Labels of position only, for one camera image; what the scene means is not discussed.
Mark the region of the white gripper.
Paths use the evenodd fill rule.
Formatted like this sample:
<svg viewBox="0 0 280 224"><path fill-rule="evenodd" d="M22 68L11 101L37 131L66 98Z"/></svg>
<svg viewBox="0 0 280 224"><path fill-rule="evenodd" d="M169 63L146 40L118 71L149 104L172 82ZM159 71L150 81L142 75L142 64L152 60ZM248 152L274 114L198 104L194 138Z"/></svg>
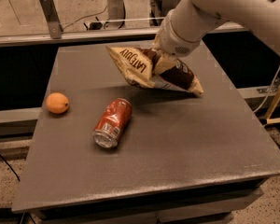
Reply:
<svg viewBox="0 0 280 224"><path fill-rule="evenodd" d="M199 41L189 42L177 35L171 23L173 12L171 10L161 22L152 44L152 49L158 52L154 65L156 75L173 68L176 65L176 57L186 57L200 45Z"/></svg>

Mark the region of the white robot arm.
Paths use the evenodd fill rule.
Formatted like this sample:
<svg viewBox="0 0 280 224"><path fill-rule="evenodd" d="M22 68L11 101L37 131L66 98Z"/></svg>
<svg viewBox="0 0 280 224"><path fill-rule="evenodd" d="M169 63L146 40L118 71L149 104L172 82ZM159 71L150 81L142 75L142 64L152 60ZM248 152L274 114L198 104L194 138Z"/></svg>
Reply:
<svg viewBox="0 0 280 224"><path fill-rule="evenodd" d="M185 57L227 21L240 24L280 56L280 0L180 0L161 22L153 48Z"/></svg>

